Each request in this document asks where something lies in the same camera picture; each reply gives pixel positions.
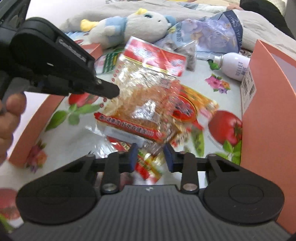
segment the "blue plush ear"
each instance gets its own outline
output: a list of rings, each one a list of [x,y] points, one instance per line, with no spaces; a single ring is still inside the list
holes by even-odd
[[[176,19],[173,16],[166,15],[165,18],[167,22],[171,24],[171,27],[173,27],[177,23]]]

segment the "bottle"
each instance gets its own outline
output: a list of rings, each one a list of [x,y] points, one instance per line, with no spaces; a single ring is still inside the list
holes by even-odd
[[[250,58],[238,53],[227,53],[223,56],[215,56],[213,62],[218,64],[221,71],[228,77],[241,82],[247,71]]]

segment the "black circular disc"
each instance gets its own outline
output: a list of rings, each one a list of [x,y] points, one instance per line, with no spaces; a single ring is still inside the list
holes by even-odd
[[[28,183],[17,194],[24,220],[59,225],[87,214],[96,204],[92,185],[77,173],[54,173]]]
[[[273,182],[257,175],[232,172],[219,176],[204,191],[207,208],[236,224],[274,220],[284,205],[284,194]]]

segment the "yellow plush tuft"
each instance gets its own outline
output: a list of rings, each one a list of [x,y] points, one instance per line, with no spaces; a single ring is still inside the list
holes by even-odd
[[[97,26],[98,23],[99,22],[92,22],[92,21],[89,21],[87,19],[83,19],[80,22],[80,30],[83,31],[83,32],[88,32],[91,29],[93,29],[95,26]]]
[[[139,8],[139,10],[136,12],[136,14],[141,15],[141,14],[144,14],[144,13],[146,13],[146,12],[147,12],[147,9]]]

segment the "beige blanket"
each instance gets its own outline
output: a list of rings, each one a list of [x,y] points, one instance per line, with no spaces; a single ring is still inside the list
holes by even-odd
[[[213,16],[212,13],[185,8],[174,1],[122,1],[106,4],[67,19],[66,22],[61,25],[60,29],[64,32],[78,31],[80,21],[85,18],[90,21],[100,21],[114,16],[125,17],[134,13],[139,8],[159,12],[163,15],[174,16],[177,22],[188,18],[200,19],[204,16]],[[257,39],[260,39],[275,46],[296,60],[296,41],[294,39],[282,33],[257,13],[239,10],[234,10],[234,12],[243,25],[243,48],[253,51]]]

